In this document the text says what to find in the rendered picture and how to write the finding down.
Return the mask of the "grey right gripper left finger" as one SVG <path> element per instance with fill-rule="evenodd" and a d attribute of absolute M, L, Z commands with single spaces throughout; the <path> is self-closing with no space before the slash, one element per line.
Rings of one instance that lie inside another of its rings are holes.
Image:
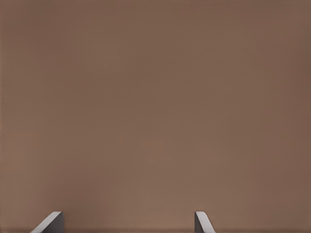
<path fill-rule="evenodd" d="M 64 213 L 52 212 L 30 233 L 65 233 Z"/>

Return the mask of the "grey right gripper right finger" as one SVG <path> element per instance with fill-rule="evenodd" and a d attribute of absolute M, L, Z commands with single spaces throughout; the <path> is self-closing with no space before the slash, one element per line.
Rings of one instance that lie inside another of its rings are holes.
<path fill-rule="evenodd" d="M 207 214 L 203 211 L 197 211 L 194 213 L 194 232 L 215 233 Z"/>

